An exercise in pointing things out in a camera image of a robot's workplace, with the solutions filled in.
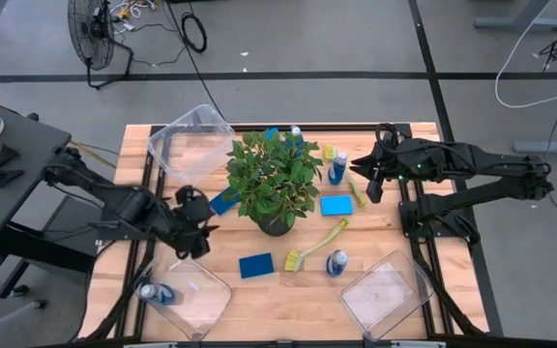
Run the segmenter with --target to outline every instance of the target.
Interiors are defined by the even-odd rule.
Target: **plant pot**
[[[263,217],[257,224],[262,231],[273,237],[282,236],[285,233],[289,232],[291,226],[283,222],[280,217],[277,218],[274,223],[270,224],[270,222],[272,222],[272,220],[274,220],[275,218],[276,216]]]

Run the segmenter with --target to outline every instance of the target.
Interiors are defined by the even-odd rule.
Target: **potted plant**
[[[239,217],[250,217],[262,231],[281,236],[294,225],[296,217],[306,218],[315,211],[313,198],[319,190],[313,178],[321,172],[321,159],[310,155],[319,150],[316,142],[302,141],[291,132],[248,132],[243,141],[233,142],[232,159],[227,164],[231,190],[224,196],[231,200],[240,194]]]

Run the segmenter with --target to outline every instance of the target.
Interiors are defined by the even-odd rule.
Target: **clear plastic bin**
[[[168,176],[194,185],[229,161],[234,138],[220,114],[202,104],[150,137],[148,150]]]
[[[146,301],[190,340],[198,341],[216,325],[231,300],[231,288],[198,263],[180,260],[175,251],[160,245],[145,269],[136,295]],[[175,302],[160,304],[140,296],[143,285],[164,284],[173,289]]]
[[[363,334],[378,340],[431,295],[423,270],[396,250],[344,288],[341,300]]]

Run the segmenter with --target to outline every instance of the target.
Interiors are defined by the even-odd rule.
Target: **gray floor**
[[[10,0],[0,17],[0,74],[83,74],[68,37],[66,1]],[[440,73],[497,72],[517,34],[477,31],[477,15],[516,12],[525,1],[418,2],[431,54]],[[184,5],[174,6],[176,13]],[[380,71],[424,72],[425,65],[406,2],[359,0],[229,0],[194,4],[209,37],[195,62],[207,73]],[[557,1],[546,11],[557,16]],[[141,20],[163,22],[162,13]],[[509,65],[510,72],[535,72],[544,63],[533,53],[556,35],[529,35]],[[173,33],[149,28],[127,34],[138,59],[169,60],[180,50]],[[117,73],[125,55],[116,53],[103,73]],[[175,65],[156,69],[135,64],[134,73],[191,73],[183,55]],[[551,65],[557,71],[557,63]],[[209,81],[208,87],[231,122],[431,121],[435,105],[425,80],[331,79]],[[513,140],[548,136],[557,101],[527,109],[507,109],[493,95],[493,81],[442,81],[442,93],[457,141],[490,152],[509,152]],[[503,81],[505,102],[522,103],[557,95],[557,81]],[[0,84],[0,102],[70,131],[78,140],[117,149],[129,123],[165,123],[208,102],[197,81],[123,82],[99,93],[86,84]],[[556,187],[557,157],[550,159]],[[96,163],[106,176],[112,171]],[[473,180],[469,185],[483,182]],[[17,214],[18,222],[41,227],[62,199],[40,187]],[[505,335],[557,339],[557,211],[548,200],[504,200],[475,209],[487,267]],[[0,281],[10,271],[7,262]],[[15,323],[2,337],[10,346],[61,342],[76,328],[83,288],[30,268],[22,281],[32,297],[0,301],[0,315],[30,301],[49,298],[53,306],[31,320]],[[16,334],[49,323],[34,337]]]

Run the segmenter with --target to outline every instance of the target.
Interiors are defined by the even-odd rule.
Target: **wooden table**
[[[114,179],[116,184],[141,184],[150,128],[151,125],[127,126]],[[414,137],[439,140],[434,123],[412,123],[411,129]],[[322,149],[324,144],[331,143],[347,152],[350,159],[369,154],[375,140],[372,130],[304,131],[304,136],[307,141],[317,141]],[[316,155],[321,158],[321,150]],[[323,182],[314,183],[321,195],[351,194],[346,183],[338,187],[328,183],[328,165],[322,170]],[[154,166],[150,189],[156,187],[158,176],[158,167]],[[227,187],[226,174],[226,170],[219,169],[196,186],[213,198]],[[359,175],[352,176],[364,190],[366,180]],[[424,186],[425,192],[448,194],[453,191],[451,182],[424,183]],[[172,196],[176,189],[177,183],[167,179],[163,196]],[[278,238],[265,235],[249,218],[238,217],[237,209],[223,217],[213,217],[212,223],[220,225],[220,229],[209,239],[212,251],[198,262],[231,286],[232,298],[204,340],[362,339],[360,330],[341,304],[341,289],[394,250],[401,250],[411,258],[398,215],[398,184],[396,181],[385,183],[383,189],[380,204],[367,202],[363,208],[355,207],[355,214],[348,218],[349,225],[345,230],[308,257],[303,269],[296,274],[282,270],[287,253],[291,249],[303,250],[316,244],[339,221],[339,217],[321,217],[319,198],[315,213],[309,213],[308,218],[297,218],[293,229]],[[416,197],[413,189],[410,185],[412,198]],[[467,245],[459,238],[437,238],[436,244],[448,292],[472,322],[486,331],[481,295]],[[347,252],[349,262],[340,277],[330,278],[325,274],[325,261],[337,248]],[[129,242],[118,242],[97,262],[80,336],[93,331],[119,297],[128,252]],[[272,253],[276,272],[241,279],[238,259],[264,252]],[[132,299],[129,306],[125,334],[132,334],[136,301]],[[435,296],[431,307],[436,331],[441,333],[442,322]],[[188,340],[150,306],[147,306],[145,315],[143,341]],[[422,312],[415,311],[385,338],[425,338]]]

